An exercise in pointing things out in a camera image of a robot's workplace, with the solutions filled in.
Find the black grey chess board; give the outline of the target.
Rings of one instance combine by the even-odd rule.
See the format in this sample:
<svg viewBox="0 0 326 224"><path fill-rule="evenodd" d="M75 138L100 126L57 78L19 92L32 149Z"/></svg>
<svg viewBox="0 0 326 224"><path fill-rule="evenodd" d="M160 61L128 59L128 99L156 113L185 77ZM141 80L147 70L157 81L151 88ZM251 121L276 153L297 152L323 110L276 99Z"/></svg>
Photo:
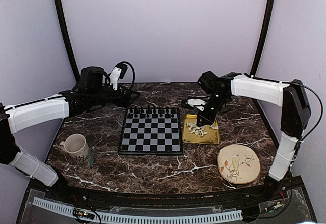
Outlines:
<svg viewBox="0 0 326 224"><path fill-rule="evenodd" d="M118 147L120 155L182 155L179 109L126 109Z"/></svg>

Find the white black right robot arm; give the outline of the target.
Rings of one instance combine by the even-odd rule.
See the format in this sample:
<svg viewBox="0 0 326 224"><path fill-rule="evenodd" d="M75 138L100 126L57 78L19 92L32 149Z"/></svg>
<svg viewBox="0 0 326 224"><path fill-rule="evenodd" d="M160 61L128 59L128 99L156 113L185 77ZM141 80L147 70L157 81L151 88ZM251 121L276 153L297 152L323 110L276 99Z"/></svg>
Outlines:
<svg viewBox="0 0 326 224"><path fill-rule="evenodd" d="M199 86L210 96L204 109L197 115L197 125L211 125L217 113L233 97L246 97L273 104L281 109L281 139L268 176L281 181L294 160L299 142L311 117L311 107L303 84L257 78L231 72L218 77L213 72L202 73Z"/></svg>

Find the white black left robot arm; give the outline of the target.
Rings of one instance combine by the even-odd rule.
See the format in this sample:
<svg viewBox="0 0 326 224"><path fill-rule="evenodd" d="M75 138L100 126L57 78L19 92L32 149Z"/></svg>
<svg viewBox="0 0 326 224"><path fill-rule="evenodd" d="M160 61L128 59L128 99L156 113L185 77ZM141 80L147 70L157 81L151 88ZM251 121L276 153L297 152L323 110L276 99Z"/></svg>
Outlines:
<svg viewBox="0 0 326 224"><path fill-rule="evenodd" d="M2 105L1 164L10 165L52 188L52 194L61 202L68 201L72 191L65 185L65 177L18 146L14 134L44 122L101 109L110 103L124 108L131 106L139 97L139 92L134 91L132 86L120 85L118 81L132 67L127 61L119 62L110 73L101 67L86 67L71 90L19 105Z"/></svg>

